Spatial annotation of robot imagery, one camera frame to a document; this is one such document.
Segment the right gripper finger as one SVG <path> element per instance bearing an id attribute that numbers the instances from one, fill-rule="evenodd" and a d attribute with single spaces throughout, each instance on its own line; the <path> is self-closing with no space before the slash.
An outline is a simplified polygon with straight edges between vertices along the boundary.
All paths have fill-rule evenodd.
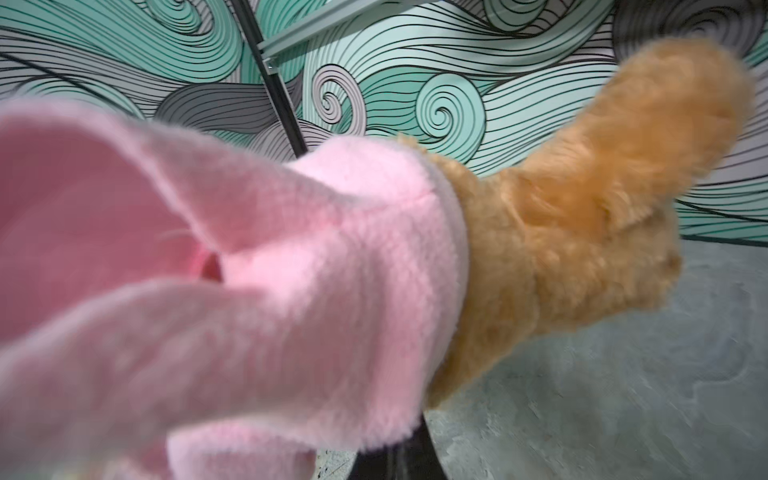
<path id="1" fill-rule="evenodd" d="M 359 452 L 348 480 L 447 480 L 424 416 L 413 434 L 379 450 Z"/>

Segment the brown teddy bear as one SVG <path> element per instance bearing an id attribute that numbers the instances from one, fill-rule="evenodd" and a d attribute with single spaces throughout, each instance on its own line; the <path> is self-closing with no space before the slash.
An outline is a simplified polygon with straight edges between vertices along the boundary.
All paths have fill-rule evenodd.
<path id="1" fill-rule="evenodd" d="M 753 113 L 743 60 L 704 37 L 647 43 L 521 163 L 481 177 L 399 135 L 449 182 L 464 224 L 461 312 L 422 406 L 526 340 L 658 307 L 682 270 L 675 201 Z"/>

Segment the pink teddy hoodie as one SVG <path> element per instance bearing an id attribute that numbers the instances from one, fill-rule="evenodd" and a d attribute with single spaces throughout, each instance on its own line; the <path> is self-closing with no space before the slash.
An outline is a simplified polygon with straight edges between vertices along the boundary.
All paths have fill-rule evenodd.
<path id="1" fill-rule="evenodd" d="M 288 163 L 80 102 L 1 105 L 1 475 L 306 479 L 418 427 L 468 280 L 392 140 Z"/>

